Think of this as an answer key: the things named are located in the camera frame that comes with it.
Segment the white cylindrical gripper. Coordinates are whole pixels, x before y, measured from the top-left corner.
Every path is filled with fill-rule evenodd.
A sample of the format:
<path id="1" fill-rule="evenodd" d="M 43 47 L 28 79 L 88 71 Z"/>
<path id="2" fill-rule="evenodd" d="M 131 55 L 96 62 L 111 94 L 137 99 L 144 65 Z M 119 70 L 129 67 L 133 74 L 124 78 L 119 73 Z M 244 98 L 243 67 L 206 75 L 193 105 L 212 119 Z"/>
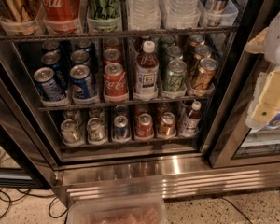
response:
<path id="1" fill-rule="evenodd" d="M 266 126 L 280 110 L 280 66 L 269 74 L 261 72 L 247 109 L 245 125 L 251 129 Z"/>

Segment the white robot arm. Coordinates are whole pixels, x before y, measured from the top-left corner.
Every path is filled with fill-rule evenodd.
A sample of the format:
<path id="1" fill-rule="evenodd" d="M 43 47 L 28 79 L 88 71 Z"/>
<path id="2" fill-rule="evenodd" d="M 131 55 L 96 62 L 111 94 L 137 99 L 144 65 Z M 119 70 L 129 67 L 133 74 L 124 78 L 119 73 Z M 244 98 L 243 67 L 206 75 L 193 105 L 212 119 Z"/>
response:
<path id="1" fill-rule="evenodd" d="M 268 27 L 246 43 L 244 51 L 261 53 L 274 65 L 271 72 L 259 75 L 245 120 L 247 127 L 260 129 L 280 110 L 280 11 Z"/>

